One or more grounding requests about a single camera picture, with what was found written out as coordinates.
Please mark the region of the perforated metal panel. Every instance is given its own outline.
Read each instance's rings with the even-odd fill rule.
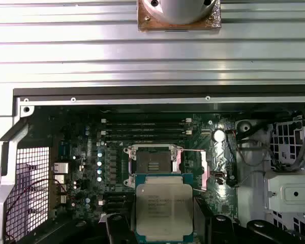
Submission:
[[[48,147],[25,148],[17,151],[16,185],[7,199],[7,209],[31,184],[49,178]],[[48,218],[48,180],[34,184],[15,203],[7,215],[7,234],[20,240]]]

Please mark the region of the screw hole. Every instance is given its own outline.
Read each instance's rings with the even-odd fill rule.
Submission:
[[[204,0],[204,5],[209,6],[211,4],[211,0]]]
[[[151,5],[152,5],[153,7],[157,7],[158,4],[159,4],[159,2],[158,2],[157,0],[152,0],[152,1],[151,1]]]

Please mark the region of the cable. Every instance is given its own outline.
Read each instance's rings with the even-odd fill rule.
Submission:
[[[67,192],[66,189],[62,186],[62,184],[61,184],[58,180],[56,180],[56,179],[40,179],[40,180],[38,180],[38,181],[36,181],[36,182],[30,184],[28,187],[26,187],[26,188],[19,194],[19,196],[16,198],[16,200],[15,200],[15,201],[11,204],[11,206],[8,208],[8,210],[7,210],[7,212],[6,212],[6,216],[9,215],[11,209],[14,207],[14,205],[18,202],[19,198],[20,198],[25,192],[29,191],[29,190],[32,188],[33,185],[35,185],[35,184],[37,184],[37,183],[40,183],[40,182],[42,182],[42,181],[45,181],[45,180],[54,180],[55,182],[57,182],[57,183],[59,184],[59,186],[60,186],[65,192]]]
[[[244,144],[244,143],[250,143],[250,142],[256,142],[256,141],[255,141],[255,140],[242,140],[242,144]],[[237,144],[237,140],[235,140],[235,144],[236,144],[236,151],[238,152],[238,154],[239,154],[239,156],[240,156],[240,158],[242,159],[242,162],[243,162],[244,164],[246,164],[246,165],[248,165],[248,166],[250,166],[250,167],[257,167],[257,166],[259,166],[260,164],[262,164],[262,163],[264,162],[264,159],[265,159],[265,157],[266,157],[266,154],[264,154],[262,160],[261,160],[259,163],[257,163],[257,164],[249,164],[248,162],[246,162],[246,160],[245,160],[245,158],[244,158],[244,156],[243,156],[241,150],[239,149],[238,144]]]
[[[300,108],[300,111],[302,112],[302,114],[305,118],[305,108],[304,107]],[[285,168],[277,167],[277,169],[275,171],[276,172],[294,172],[294,171],[299,170],[304,163],[304,156],[305,156],[305,136],[304,136],[303,144],[299,150],[298,156],[296,157],[295,162],[292,165],[290,165],[290,169],[287,169],[287,167],[285,167]]]
[[[8,233],[6,233],[6,236],[8,237],[8,240],[14,240],[15,239],[12,235],[9,235]]]
[[[253,140],[253,139],[245,139],[245,140],[239,141],[238,143],[239,144],[261,143],[261,146],[259,146],[259,147],[243,147],[243,148],[240,148],[240,151],[242,151],[242,150],[244,150],[244,151],[267,150],[267,152],[270,154],[270,158],[271,158],[273,165],[277,165],[275,154],[273,153],[273,151],[271,151],[270,147],[268,147],[266,144],[263,144],[261,141],[257,141],[257,140]],[[264,154],[262,161],[256,165],[250,165],[246,162],[245,163],[249,166],[259,166],[260,164],[262,164],[264,162],[265,157],[266,157],[266,153]]]
[[[234,187],[240,187],[240,185],[242,185],[252,174],[255,173],[262,173],[262,175],[265,175],[265,171],[263,170],[254,170],[251,171],[250,174],[248,174],[243,180],[241,180],[239,183],[237,183],[236,185],[234,185]]]

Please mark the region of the ventilation grille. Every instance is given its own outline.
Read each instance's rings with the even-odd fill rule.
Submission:
[[[18,149],[16,185],[7,199],[7,209],[25,188],[49,178],[49,148]],[[25,192],[7,216],[7,234],[20,240],[48,218],[48,180],[35,184]]]
[[[287,230],[287,227],[282,223],[282,215],[276,211],[273,211],[273,224],[280,229]]]
[[[299,154],[304,139],[303,123],[292,121],[278,123],[275,126],[270,147],[276,159],[282,164],[293,164]]]
[[[305,236],[305,223],[294,218],[294,230]]]

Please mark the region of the capacitor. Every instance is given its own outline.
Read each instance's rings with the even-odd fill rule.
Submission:
[[[223,142],[226,139],[226,134],[223,130],[217,129],[211,134],[214,142]]]

